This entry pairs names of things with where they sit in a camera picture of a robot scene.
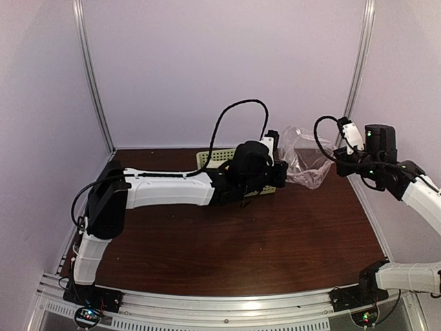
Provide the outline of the green plastic basket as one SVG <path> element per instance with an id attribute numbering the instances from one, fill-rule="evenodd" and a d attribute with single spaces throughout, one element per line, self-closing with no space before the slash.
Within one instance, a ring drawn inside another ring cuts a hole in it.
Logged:
<path id="1" fill-rule="evenodd" d="M 235 148 L 228 149 L 220 149 L 214 150 L 211 154 L 211 158 L 209 160 L 209 166 L 217 168 L 223 162 L 230 160 L 233 158 L 235 153 Z M 203 165 L 205 165 L 208 158 L 209 151 L 202 151 L 196 154 L 196 164 L 197 168 L 201 169 Z M 272 186 L 265 186 L 261 192 L 261 194 L 273 194 L 276 192 L 276 188 Z"/>

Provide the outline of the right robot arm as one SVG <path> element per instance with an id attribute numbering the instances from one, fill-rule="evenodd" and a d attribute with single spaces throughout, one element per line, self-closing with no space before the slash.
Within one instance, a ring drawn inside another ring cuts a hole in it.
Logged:
<path id="1" fill-rule="evenodd" d="M 367 124 L 359 131 L 348 119 L 340 119 L 338 128 L 346 143 L 334 150 L 338 175 L 358 176 L 370 189 L 386 193 L 388 201 L 397 201 L 424 221 L 424 229 L 440 232 L 440 186 L 417 163 L 399 160 L 395 128 Z M 365 305 L 387 290 L 422 292 L 440 298 L 440 260 L 376 262 L 360 273 L 353 298 Z"/>

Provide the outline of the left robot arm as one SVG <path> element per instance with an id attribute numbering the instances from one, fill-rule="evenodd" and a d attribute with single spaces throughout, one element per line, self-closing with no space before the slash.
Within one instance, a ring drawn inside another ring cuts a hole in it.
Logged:
<path id="1" fill-rule="evenodd" d="M 109 243 L 124 229 L 127 210 L 151 205 L 227 205 L 267 186 L 283 188 L 288 165 L 274 157 L 274 139 L 240 144 L 230 160 L 217 168 L 207 164 L 193 172 L 152 172 L 123 168 L 110 161 L 98 179 L 82 192 L 85 212 L 72 220 L 81 236 L 72 262 L 72 294 L 84 306 L 99 300 L 92 286 Z"/>

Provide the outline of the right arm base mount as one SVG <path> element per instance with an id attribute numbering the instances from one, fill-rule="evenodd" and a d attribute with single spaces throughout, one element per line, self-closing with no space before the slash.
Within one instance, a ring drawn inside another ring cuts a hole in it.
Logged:
<path id="1" fill-rule="evenodd" d="M 334 312 L 352 310 L 366 305 L 374 305 L 389 298 L 386 290 L 376 283 L 376 272 L 389 261 L 377 261 L 359 273 L 358 283 L 346 288 L 335 287 L 329 292 Z"/>

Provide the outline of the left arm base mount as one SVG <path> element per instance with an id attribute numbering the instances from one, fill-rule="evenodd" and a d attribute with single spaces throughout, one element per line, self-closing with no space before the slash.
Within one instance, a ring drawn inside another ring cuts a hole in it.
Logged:
<path id="1" fill-rule="evenodd" d="M 102 288 L 95 285 L 78 285 L 68 282 L 63 300 L 104 312 L 118 313 L 123 293 L 119 290 Z"/>

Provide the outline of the clear zip top bag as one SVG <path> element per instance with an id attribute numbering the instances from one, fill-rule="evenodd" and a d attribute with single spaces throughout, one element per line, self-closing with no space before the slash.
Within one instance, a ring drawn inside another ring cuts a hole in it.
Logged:
<path id="1" fill-rule="evenodd" d="M 294 126 L 282 131 L 278 156 L 288 164 L 286 182 L 310 190 L 321 186 L 334 164 L 320 151 L 311 130 Z"/>

